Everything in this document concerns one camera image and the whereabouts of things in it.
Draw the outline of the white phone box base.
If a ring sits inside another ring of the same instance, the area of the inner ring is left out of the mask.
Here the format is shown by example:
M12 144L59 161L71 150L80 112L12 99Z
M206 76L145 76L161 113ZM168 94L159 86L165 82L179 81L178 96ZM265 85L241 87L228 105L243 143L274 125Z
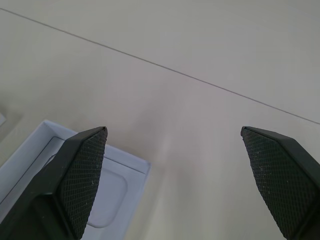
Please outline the white phone box base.
M0 167L0 222L31 179L74 135L75 131L45 120ZM127 225L144 192L150 167L149 162L106 145L87 227L103 231L115 224Z

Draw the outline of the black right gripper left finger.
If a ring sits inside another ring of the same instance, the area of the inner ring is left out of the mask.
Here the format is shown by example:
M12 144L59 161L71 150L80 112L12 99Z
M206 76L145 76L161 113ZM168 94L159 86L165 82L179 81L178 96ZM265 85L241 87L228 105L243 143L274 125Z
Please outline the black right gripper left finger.
M0 240L81 240L99 187L108 130L68 138L0 223Z

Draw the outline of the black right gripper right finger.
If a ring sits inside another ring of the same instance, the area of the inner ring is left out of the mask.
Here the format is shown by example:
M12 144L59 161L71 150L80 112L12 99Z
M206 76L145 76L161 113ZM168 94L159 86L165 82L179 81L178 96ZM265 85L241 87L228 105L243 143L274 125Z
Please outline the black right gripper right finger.
M256 186L286 240L320 240L320 164L293 138L244 126Z

